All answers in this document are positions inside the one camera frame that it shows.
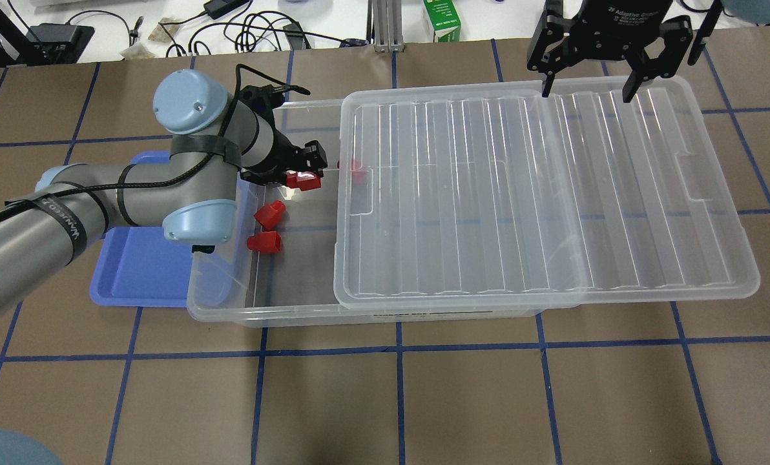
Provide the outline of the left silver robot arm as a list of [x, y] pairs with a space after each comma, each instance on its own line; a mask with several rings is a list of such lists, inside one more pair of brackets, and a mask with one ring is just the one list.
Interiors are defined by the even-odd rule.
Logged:
[[178, 70], [156, 88], [152, 109], [171, 135], [165, 163], [73, 163], [43, 173], [30, 194], [0, 210], [0, 314], [76, 261], [109, 230], [161, 227], [194, 250], [231, 241], [236, 185], [287, 185], [290, 174], [323, 176], [317, 141], [294, 145], [274, 111], [309, 89], [267, 77], [229, 90], [199, 70]]

